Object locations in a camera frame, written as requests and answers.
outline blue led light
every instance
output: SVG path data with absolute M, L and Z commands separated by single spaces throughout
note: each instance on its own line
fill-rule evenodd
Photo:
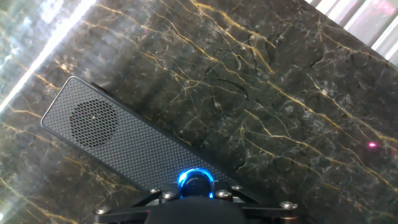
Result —
M 180 174 L 180 176 L 178 177 L 178 181 L 177 181 L 178 187 L 181 188 L 184 185 L 185 181 L 187 181 L 189 174 L 191 174 L 193 172 L 200 172 L 200 173 L 204 174 L 209 179 L 211 184 L 214 182 L 214 177 L 212 176 L 212 174 L 209 171 L 207 171 L 206 169 L 203 169 L 203 168 L 194 168 L 194 169 L 190 169 L 185 172 L 182 172 Z M 209 198 L 213 198 L 212 192 L 210 192 Z

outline speaker grille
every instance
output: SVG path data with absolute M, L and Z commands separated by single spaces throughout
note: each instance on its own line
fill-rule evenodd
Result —
M 107 102 L 80 103 L 69 117 L 72 136 L 85 147 L 99 147 L 109 141 L 118 126 L 115 110 Z

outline bolt head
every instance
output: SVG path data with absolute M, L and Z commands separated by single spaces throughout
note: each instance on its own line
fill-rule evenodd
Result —
M 219 190 L 215 193 L 217 198 L 228 198 L 232 196 L 231 192 L 228 192 L 227 190 Z
M 152 194 L 154 194 L 154 193 L 160 192 L 160 190 L 152 189 L 152 190 L 150 190 L 150 192 L 151 192 Z
M 111 211 L 111 207 L 109 206 L 102 206 L 101 208 L 95 210 L 95 213 L 98 215 L 106 214 Z
M 295 209 L 295 208 L 297 208 L 297 204 L 294 204 L 292 202 L 281 202 L 279 205 L 282 208 L 284 208 L 284 209 Z
M 243 187 L 239 186 L 239 185 L 235 185 L 235 186 L 232 186 L 231 188 L 232 188 L 232 190 L 241 190 Z
M 174 198 L 175 196 L 176 196 L 176 193 L 174 193 L 174 192 L 163 192 L 162 193 L 162 197 L 164 199 L 171 199 L 171 198 Z

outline marble surface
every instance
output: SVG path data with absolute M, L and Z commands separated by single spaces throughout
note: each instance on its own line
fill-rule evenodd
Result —
M 40 127 L 72 75 L 302 223 L 398 222 L 398 72 L 312 6 L 97 0 L 73 17 L 87 2 L 0 2 L 0 223 L 91 223 L 140 194 Z

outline perforated mesh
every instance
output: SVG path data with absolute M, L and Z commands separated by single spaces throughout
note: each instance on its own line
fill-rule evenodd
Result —
M 79 103 L 69 117 L 72 136 L 86 147 L 98 147 L 113 136 L 118 117 L 112 106 L 100 100 Z
M 105 113 L 98 113 L 98 117 L 87 112 L 83 107 L 94 101 L 97 101 L 98 107 L 105 111 Z M 89 111 L 95 111 L 94 107 L 92 109 L 89 107 Z M 106 128 L 106 122 L 100 119 L 104 116 L 106 118 L 104 114 L 110 116 L 113 113 L 115 116 L 112 115 L 112 117 L 117 118 L 117 122 L 110 122 L 110 124 L 116 123 L 116 127 L 113 134 L 105 134 L 109 136 L 109 140 L 100 140 L 101 143 L 96 143 L 84 139 L 88 137 L 80 137 L 81 133 L 89 133 L 90 127 Z M 90 127 L 86 124 L 86 128 L 81 131 L 78 130 L 79 127 L 75 121 L 72 122 L 70 119 L 70 117 L 75 120 L 81 117 L 89 119 L 93 116 L 99 118 L 99 121 L 87 121 Z M 63 87 L 43 117 L 42 125 L 145 189 L 161 188 L 164 184 L 175 182 L 181 171 L 194 167 L 208 169 L 215 179 L 233 182 L 226 174 L 77 78 L 69 79 Z M 96 134 L 91 134 L 90 137 L 98 139 L 101 135 L 103 131 L 100 130 Z

